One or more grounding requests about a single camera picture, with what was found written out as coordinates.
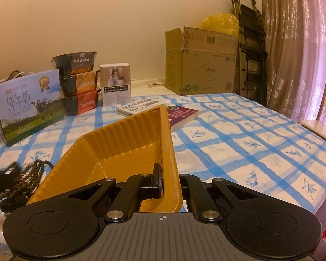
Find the yellow plastic tray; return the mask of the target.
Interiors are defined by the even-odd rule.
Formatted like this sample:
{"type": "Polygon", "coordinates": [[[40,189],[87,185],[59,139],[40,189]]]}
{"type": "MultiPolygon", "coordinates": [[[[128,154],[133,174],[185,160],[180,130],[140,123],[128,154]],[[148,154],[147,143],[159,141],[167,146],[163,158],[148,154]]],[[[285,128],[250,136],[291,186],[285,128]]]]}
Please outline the yellow plastic tray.
{"type": "Polygon", "coordinates": [[[35,203],[100,179],[124,182],[162,167],[162,196],[140,211],[176,213],[183,205],[178,167],[165,105],[140,112],[79,137],[29,199],[35,203]]]}

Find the white green milk carton box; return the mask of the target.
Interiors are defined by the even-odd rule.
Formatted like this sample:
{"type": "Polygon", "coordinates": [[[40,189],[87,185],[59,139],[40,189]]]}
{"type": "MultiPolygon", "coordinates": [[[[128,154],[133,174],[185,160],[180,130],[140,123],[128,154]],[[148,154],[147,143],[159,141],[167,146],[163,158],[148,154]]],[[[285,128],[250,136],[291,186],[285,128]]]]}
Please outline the white green milk carton box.
{"type": "Polygon", "coordinates": [[[58,70],[0,82],[0,134],[8,147],[63,118],[58,70]]]}

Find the white and purple book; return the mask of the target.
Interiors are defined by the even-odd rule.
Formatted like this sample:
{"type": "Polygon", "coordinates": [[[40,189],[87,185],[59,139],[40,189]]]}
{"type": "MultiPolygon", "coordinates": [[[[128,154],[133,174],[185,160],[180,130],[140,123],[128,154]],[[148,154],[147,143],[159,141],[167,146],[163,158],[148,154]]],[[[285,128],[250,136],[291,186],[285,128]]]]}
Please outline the white and purple book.
{"type": "Polygon", "coordinates": [[[198,110],[154,100],[153,98],[146,98],[144,100],[120,105],[116,108],[116,113],[124,117],[130,117],[163,104],[166,106],[168,112],[168,120],[172,132],[181,129],[199,116],[198,110]]]}

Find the blue white checkered tablecloth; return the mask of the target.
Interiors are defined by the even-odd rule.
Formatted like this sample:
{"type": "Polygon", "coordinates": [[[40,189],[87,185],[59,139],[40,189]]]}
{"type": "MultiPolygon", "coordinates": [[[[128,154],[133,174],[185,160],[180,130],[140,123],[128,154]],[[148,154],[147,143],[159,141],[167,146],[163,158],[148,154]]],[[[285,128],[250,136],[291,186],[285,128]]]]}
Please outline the blue white checkered tablecloth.
{"type": "MultiPolygon", "coordinates": [[[[326,229],[326,142],[293,120],[235,94],[148,96],[199,110],[196,120],[172,133],[180,173],[203,181],[222,177],[315,213],[326,229]]],[[[50,125],[12,147],[0,143],[0,169],[11,162],[56,164],[75,140],[123,119],[115,106],[90,110],[50,125]]],[[[2,235],[0,260],[11,252],[2,235]]]]}

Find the bottom red instant noodle bowl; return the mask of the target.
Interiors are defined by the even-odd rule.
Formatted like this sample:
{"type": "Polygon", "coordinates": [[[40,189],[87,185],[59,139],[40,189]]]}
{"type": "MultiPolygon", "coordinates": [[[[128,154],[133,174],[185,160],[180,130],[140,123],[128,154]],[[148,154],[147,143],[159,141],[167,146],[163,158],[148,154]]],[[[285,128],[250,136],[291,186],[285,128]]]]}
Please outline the bottom red instant noodle bowl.
{"type": "Polygon", "coordinates": [[[76,116],[95,109],[98,106],[100,88],[71,97],[62,97],[62,105],[66,116],[76,116]]]}

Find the small white product box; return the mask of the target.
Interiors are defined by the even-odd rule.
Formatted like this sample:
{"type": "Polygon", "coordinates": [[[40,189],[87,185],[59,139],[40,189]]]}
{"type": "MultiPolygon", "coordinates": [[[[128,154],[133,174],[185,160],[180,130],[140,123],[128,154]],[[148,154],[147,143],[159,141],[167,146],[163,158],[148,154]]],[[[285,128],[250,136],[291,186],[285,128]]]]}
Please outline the small white product box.
{"type": "Polygon", "coordinates": [[[103,106],[131,102],[131,66],[128,63],[99,66],[103,106]]]}

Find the middle orange instant noodle bowl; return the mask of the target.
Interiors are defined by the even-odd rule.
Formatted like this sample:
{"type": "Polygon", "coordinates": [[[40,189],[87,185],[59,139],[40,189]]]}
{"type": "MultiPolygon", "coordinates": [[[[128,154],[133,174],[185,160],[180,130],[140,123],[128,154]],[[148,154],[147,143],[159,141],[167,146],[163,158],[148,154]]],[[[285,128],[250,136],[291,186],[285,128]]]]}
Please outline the middle orange instant noodle bowl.
{"type": "Polygon", "coordinates": [[[96,89],[98,73],[96,71],[60,77],[62,94],[65,97],[79,95],[96,89]]]}

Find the brown cardboard box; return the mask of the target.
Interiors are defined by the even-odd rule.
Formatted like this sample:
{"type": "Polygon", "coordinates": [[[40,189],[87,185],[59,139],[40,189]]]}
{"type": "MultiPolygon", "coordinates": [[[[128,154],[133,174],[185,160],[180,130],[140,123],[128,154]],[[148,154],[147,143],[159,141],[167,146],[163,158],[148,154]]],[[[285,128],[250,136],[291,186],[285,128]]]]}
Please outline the brown cardboard box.
{"type": "Polygon", "coordinates": [[[178,95],[233,92],[237,38],[200,28],[165,33],[165,86],[178,95]]]}

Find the top black instant noodle bowl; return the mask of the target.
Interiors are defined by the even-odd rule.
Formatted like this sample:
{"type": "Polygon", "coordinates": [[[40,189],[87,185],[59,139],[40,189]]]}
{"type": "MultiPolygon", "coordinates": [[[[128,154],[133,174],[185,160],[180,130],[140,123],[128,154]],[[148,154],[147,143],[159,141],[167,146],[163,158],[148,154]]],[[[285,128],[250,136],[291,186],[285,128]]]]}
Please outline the top black instant noodle bowl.
{"type": "Polygon", "coordinates": [[[55,56],[50,62],[59,70],[59,76],[65,77],[92,71],[96,55],[96,51],[74,52],[55,56]]]}

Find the black folding ladder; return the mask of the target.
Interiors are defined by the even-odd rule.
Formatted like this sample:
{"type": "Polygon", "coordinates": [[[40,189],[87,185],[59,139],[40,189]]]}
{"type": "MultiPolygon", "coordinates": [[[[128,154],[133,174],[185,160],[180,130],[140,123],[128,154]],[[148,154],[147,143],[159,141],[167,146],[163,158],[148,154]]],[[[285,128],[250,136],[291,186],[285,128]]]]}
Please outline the black folding ladder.
{"type": "Polygon", "coordinates": [[[238,56],[240,96],[267,105],[266,33],[256,0],[247,7],[240,0],[232,0],[238,18],[238,56]]]}

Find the yellow plastic bag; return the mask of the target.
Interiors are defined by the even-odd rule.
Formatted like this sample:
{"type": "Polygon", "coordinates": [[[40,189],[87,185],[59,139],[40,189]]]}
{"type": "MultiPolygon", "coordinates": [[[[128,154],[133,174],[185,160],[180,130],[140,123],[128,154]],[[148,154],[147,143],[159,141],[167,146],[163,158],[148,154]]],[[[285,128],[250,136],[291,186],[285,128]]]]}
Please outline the yellow plastic bag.
{"type": "Polygon", "coordinates": [[[203,20],[200,28],[238,37],[239,20],[232,13],[218,13],[203,20]]]}

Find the pink patterned curtain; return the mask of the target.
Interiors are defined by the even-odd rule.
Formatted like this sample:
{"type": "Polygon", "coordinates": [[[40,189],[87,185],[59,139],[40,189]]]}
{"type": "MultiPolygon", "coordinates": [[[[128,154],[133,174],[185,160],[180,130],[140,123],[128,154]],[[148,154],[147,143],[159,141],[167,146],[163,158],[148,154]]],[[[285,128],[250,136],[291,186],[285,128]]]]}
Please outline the pink patterned curtain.
{"type": "Polygon", "coordinates": [[[326,0],[262,0],[267,106],[295,122],[321,117],[326,84],[326,0]]]}

